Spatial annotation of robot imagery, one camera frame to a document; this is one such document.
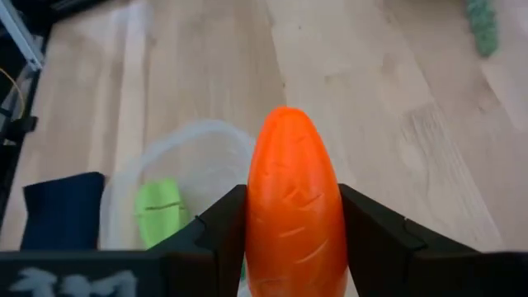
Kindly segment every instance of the yellow wire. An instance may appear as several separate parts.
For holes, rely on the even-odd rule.
[[[22,118],[22,115],[24,115],[24,110],[26,109],[26,103],[24,102],[22,91],[18,87],[17,82],[11,77],[11,75],[7,74],[7,72],[4,69],[2,69],[2,67],[0,67],[0,72],[3,73],[3,75],[5,75],[6,78],[11,81],[11,83],[13,84],[13,87],[15,87],[16,89],[16,92],[18,92],[18,98],[20,99],[20,115],[18,116],[18,118],[20,119]]]

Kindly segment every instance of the carrot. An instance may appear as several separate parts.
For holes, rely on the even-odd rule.
[[[254,297],[341,297],[347,244],[337,179],[300,110],[266,119],[247,182],[246,257]]]

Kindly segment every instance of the green object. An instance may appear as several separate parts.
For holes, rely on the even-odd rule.
[[[467,0],[467,14],[477,51],[488,57],[498,49],[498,30],[492,0]]]
[[[146,248],[178,232],[191,220],[177,183],[170,178],[141,186],[136,197],[135,215]]]
[[[242,262],[242,271],[240,272],[240,281],[244,281],[246,279],[246,259]]]

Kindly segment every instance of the green sponge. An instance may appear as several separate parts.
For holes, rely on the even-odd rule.
[[[146,248],[178,232],[191,220],[176,181],[170,178],[141,186],[136,197],[135,215]]]
[[[467,13],[477,51],[488,57],[498,48],[498,32],[492,0],[467,0]]]

